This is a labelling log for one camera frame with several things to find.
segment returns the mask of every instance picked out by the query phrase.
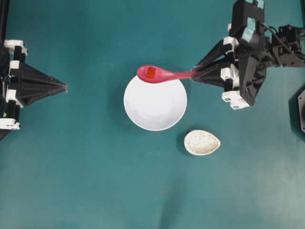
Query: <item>red spoon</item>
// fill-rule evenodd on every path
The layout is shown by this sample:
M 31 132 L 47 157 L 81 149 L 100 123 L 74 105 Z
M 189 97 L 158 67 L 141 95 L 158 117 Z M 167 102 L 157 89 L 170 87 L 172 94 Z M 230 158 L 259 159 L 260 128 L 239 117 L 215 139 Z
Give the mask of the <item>red spoon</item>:
M 198 74 L 197 71 L 173 73 L 152 65 L 143 66 L 137 71 L 138 77 L 147 83 L 162 83 L 170 80 L 188 79 L 196 74 Z

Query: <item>small white dish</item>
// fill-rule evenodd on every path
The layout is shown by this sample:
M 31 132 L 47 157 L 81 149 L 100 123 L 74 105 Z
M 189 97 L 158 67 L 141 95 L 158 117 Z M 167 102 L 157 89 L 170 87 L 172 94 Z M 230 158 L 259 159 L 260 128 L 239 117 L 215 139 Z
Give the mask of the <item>small white dish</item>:
M 220 140 L 204 130 L 193 130 L 184 138 L 186 150 L 195 156 L 205 156 L 215 152 L 221 143 Z
M 139 127 L 161 131 L 174 126 L 183 117 L 187 95 L 180 80 L 146 83 L 135 76 L 124 94 L 129 118 Z

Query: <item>black cable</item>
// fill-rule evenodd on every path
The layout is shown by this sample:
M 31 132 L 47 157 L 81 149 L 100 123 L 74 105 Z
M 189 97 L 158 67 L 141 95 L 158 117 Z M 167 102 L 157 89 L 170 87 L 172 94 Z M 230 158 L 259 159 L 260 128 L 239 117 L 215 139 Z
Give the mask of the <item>black cable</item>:
M 268 29 L 272 35 L 274 35 L 274 37 L 278 40 L 278 42 L 280 42 L 280 44 L 300 63 L 305 64 L 303 61 L 301 61 L 292 51 L 291 49 L 282 41 L 281 38 L 279 38 L 277 36 L 277 34 L 269 27 L 267 26 L 265 23 L 258 21 L 259 24 L 263 25 L 266 29 Z

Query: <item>speckled dish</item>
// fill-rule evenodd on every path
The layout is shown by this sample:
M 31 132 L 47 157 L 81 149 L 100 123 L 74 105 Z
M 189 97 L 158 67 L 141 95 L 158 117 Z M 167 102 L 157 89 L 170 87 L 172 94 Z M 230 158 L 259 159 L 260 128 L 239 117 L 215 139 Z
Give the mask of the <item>speckled dish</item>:
M 186 150 L 196 156 L 205 156 L 215 152 L 221 143 L 220 140 L 204 130 L 193 130 L 184 139 Z

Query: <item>teal table surface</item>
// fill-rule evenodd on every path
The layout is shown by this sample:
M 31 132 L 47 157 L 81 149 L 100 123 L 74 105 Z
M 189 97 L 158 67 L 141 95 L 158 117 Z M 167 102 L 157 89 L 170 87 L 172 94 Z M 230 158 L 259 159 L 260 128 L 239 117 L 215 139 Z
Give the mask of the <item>teal table surface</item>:
M 0 142 L 1 229 L 303 229 L 305 134 L 296 96 L 305 69 L 272 68 L 255 107 L 183 81 L 173 128 L 138 128 L 123 107 L 139 66 L 190 70 L 228 35 L 234 0 L 12 0 L 7 39 L 69 85 L 20 116 Z M 299 0 L 265 1 L 266 23 L 302 27 Z M 222 146 L 195 157 L 185 134 Z

